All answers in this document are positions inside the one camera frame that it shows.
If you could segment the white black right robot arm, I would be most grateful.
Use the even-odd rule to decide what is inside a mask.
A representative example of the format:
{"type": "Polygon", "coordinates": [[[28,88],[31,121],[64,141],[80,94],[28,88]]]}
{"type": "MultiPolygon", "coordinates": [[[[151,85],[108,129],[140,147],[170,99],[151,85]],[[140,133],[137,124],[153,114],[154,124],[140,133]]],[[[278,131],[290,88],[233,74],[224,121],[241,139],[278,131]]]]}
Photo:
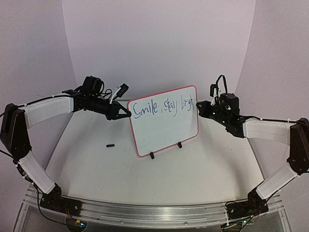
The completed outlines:
{"type": "Polygon", "coordinates": [[[196,103],[198,114],[222,126],[226,132],[249,141],[265,175],[263,182],[248,193],[245,207],[264,207],[277,191],[309,171],[309,120],[268,119],[243,116],[234,94],[213,96],[196,103]]]}

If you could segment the pink framed whiteboard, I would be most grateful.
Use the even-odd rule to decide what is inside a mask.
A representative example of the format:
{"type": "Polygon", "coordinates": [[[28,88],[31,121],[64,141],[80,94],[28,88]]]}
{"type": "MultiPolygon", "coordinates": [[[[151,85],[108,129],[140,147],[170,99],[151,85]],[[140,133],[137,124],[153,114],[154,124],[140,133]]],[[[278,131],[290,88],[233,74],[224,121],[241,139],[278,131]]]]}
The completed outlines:
{"type": "Polygon", "coordinates": [[[198,135],[194,85],[130,100],[130,125],[138,157],[198,135]]]}

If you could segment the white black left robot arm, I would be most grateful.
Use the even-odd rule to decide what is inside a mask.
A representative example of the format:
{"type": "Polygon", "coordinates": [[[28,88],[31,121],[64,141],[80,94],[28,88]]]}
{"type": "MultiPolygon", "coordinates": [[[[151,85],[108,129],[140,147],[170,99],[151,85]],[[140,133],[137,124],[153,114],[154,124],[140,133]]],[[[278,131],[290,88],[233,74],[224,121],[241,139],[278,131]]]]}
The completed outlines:
{"type": "Polygon", "coordinates": [[[7,149],[5,154],[13,159],[23,177],[42,191],[40,207],[60,212],[71,207],[78,210],[81,203],[62,197],[61,187],[34,157],[28,130],[47,119],[80,110],[104,115],[107,120],[131,117],[131,112],[116,101],[128,91],[128,85],[119,86],[109,98],[104,97],[103,86],[100,78],[87,76],[76,89],[64,90],[60,94],[22,105],[10,103],[0,115],[0,140],[7,149]]]}

